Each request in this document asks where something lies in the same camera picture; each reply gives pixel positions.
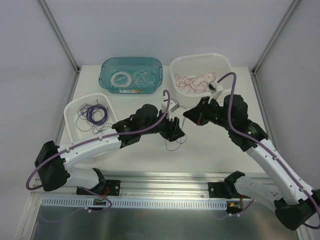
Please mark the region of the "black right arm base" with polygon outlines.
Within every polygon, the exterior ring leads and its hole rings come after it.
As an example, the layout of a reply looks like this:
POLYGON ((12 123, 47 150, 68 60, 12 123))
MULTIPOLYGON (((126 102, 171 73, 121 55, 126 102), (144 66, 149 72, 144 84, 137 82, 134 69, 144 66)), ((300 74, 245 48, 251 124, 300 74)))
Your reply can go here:
POLYGON ((208 185, 208 194, 210 198, 224 198, 224 199, 233 199, 241 198, 235 188, 236 180, 240 177, 245 176, 243 172, 235 171, 228 175, 224 181, 219 182, 209 182, 208 185))

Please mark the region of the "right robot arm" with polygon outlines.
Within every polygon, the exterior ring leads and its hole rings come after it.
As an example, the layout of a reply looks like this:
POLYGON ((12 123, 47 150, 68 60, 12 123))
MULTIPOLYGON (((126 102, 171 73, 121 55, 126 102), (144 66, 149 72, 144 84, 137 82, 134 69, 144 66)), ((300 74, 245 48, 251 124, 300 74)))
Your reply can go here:
POLYGON ((223 105, 208 96, 203 97, 183 116, 198 126, 213 123, 227 130, 231 141, 255 160, 275 185, 274 188, 264 186, 236 171, 224 180, 224 191, 229 197, 240 194, 256 200, 272 210, 292 231, 320 213, 320 191, 298 176, 281 157, 267 133, 249 119, 248 105, 241 95, 227 95, 223 105))

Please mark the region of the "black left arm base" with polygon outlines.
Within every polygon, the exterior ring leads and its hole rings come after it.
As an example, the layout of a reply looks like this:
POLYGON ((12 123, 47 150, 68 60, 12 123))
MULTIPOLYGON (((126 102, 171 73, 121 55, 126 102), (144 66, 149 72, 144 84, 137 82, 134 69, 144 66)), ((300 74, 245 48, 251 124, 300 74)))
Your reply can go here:
POLYGON ((77 195, 104 195, 107 196, 119 196, 121 189, 121 181, 120 180, 104 180, 100 182, 97 186, 89 189, 90 192, 84 190, 83 187, 77 187, 76 194, 77 195))

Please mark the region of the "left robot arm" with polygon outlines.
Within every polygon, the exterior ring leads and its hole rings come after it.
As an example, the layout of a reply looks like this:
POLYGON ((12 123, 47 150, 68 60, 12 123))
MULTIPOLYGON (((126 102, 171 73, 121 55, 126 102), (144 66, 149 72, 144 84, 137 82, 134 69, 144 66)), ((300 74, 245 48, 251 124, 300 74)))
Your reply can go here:
POLYGON ((185 136, 177 117, 170 119, 168 113, 158 110, 154 105, 145 104, 128 118, 84 141, 67 145, 46 142, 34 163, 40 187, 51 192, 71 186, 77 188, 78 195, 103 195, 109 181, 102 172, 98 168, 84 169, 76 165, 97 155, 138 143, 143 135, 151 134, 160 134, 169 142, 185 136))

